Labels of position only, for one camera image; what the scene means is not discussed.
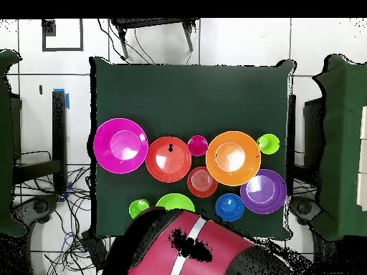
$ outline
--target green bowl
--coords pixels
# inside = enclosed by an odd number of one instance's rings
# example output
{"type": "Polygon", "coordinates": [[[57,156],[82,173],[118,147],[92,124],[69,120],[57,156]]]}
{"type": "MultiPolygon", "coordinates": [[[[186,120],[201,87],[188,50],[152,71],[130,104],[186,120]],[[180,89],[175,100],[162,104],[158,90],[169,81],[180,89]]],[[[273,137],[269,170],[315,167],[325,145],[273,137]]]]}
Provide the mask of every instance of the green bowl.
{"type": "Polygon", "coordinates": [[[147,208],[149,208],[148,201],[146,199],[138,199],[130,204],[129,214],[132,218],[135,218],[141,211],[147,208]]]}
{"type": "Polygon", "coordinates": [[[171,193],[162,197],[156,204],[158,207],[164,207],[166,210],[184,209],[195,212],[195,207],[190,198],[179,193],[171,193]]]}
{"type": "Polygon", "coordinates": [[[273,134],[265,134],[260,137],[256,142],[262,153],[266,155],[274,154],[279,150],[279,138],[273,134]]]}

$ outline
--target magenta bowl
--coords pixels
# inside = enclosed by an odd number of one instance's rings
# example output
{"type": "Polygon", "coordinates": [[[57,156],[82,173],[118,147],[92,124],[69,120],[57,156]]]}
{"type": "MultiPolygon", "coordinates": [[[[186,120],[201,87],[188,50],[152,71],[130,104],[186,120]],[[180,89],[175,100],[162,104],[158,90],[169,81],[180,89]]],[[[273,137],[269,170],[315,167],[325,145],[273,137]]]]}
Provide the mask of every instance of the magenta bowl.
{"type": "Polygon", "coordinates": [[[187,142],[187,148],[193,156],[202,156],[208,150],[208,142],[203,136],[195,135],[187,142]]]}
{"type": "Polygon", "coordinates": [[[148,153],[143,129],[125,118],[113,118],[99,126],[93,140],[97,162],[105,170],[126,174],[139,168],[148,153]]]}

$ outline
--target green tablecloth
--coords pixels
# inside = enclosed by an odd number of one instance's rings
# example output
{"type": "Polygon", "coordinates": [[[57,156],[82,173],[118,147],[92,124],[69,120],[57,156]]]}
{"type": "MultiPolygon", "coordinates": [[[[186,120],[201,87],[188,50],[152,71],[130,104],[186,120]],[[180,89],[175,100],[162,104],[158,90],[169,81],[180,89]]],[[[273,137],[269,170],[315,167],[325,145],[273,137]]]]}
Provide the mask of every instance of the green tablecloth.
{"type": "MultiPolygon", "coordinates": [[[[203,135],[209,142],[227,130],[239,130],[257,139],[274,133],[281,148],[274,155],[262,155],[261,168],[285,177],[285,134],[288,75],[293,61],[279,67],[170,66],[109,64],[94,58],[96,66],[97,126],[114,117],[138,123],[149,143],[167,135],[184,142],[203,135]]],[[[192,168],[205,165],[205,156],[192,157],[192,168]]],[[[145,198],[151,206],[167,193],[182,193],[193,202],[196,212],[220,222],[214,206],[223,193],[239,187],[219,185],[208,198],[193,196],[186,179],[162,183],[152,177],[145,163],[126,175],[115,175],[97,165],[97,235],[121,235],[132,218],[130,203],[145,198]]],[[[283,208],[269,215],[245,210],[229,227],[242,235],[286,239],[283,208]]]]}

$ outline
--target blue tape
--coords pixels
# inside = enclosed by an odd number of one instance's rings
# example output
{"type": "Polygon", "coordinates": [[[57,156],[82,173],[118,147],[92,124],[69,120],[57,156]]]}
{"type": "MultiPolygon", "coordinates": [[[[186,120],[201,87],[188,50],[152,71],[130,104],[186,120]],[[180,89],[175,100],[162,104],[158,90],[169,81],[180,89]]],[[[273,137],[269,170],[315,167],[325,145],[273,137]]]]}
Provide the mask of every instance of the blue tape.
{"type": "Polygon", "coordinates": [[[70,109],[70,104],[69,104],[69,93],[65,94],[65,107],[67,109],[70,109]]]}
{"type": "MultiPolygon", "coordinates": [[[[72,181],[69,181],[68,183],[67,183],[67,190],[72,190],[72,181]]],[[[64,197],[65,198],[68,198],[69,197],[69,193],[65,193],[64,194],[64,197]]],[[[65,202],[65,199],[64,198],[61,198],[61,199],[59,199],[59,203],[63,203],[63,202],[65,202]]]]}
{"type": "MultiPolygon", "coordinates": [[[[64,89],[54,89],[54,92],[63,92],[63,93],[65,93],[65,90],[64,89]]],[[[65,107],[67,109],[70,109],[69,93],[65,94],[65,107]]]]}

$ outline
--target floor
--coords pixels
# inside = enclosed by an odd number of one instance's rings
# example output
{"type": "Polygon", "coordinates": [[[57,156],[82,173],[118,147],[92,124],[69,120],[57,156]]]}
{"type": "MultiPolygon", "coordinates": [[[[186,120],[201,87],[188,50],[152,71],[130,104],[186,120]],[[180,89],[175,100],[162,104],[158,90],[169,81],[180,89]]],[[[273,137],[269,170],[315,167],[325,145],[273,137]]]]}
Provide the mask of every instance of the floor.
{"type": "MultiPolygon", "coordinates": [[[[51,91],[65,89],[70,95],[67,109],[67,162],[68,171],[88,168],[90,158],[86,142],[90,133],[90,66],[89,56],[100,56],[113,63],[123,63],[117,54],[123,53],[118,38],[111,32],[107,19],[83,19],[84,51],[43,52],[41,20],[0,20],[0,49],[14,49],[22,61],[9,70],[11,90],[21,95],[22,152],[52,150],[51,91]]],[[[79,47],[80,23],[78,19],[57,19],[57,34],[47,37],[47,47],[79,47]]],[[[283,59],[293,59],[297,69],[292,92],[297,95],[296,151],[304,150],[303,103],[321,96],[312,76],[321,72],[324,59],[329,54],[344,54],[354,62],[365,62],[367,54],[367,21],[364,19],[202,19],[197,21],[191,40],[194,51],[190,54],[181,24],[152,26],[136,30],[136,36],[145,52],[159,64],[202,65],[256,65],[274,66],[283,59]]],[[[133,30],[128,30],[127,42],[149,61],[137,43],[133,30]]],[[[145,61],[128,47],[131,63],[145,61]]],[[[46,153],[23,155],[23,163],[47,160],[46,153]]],[[[302,164],[302,153],[295,155],[302,164]]],[[[77,172],[70,176],[73,181],[77,172]]],[[[77,187],[87,190],[84,178],[77,187]]],[[[17,188],[14,203],[34,193],[26,185],[17,188]]],[[[90,226],[90,202],[85,200],[78,211],[80,229],[90,226]]],[[[58,203],[57,211],[70,226],[70,211],[65,203],[58,203]]],[[[288,218],[292,238],[280,241],[313,260],[313,241],[310,231],[288,218]]],[[[46,275],[51,260],[62,251],[65,234],[60,218],[53,214],[45,225],[37,224],[32,237],[32,263],[35,275],[46,275]]],[[[65,275],[81,275],[68,271],[65,275]]],[[[94,269],[85,275],[96,275],[94,269]]]]}

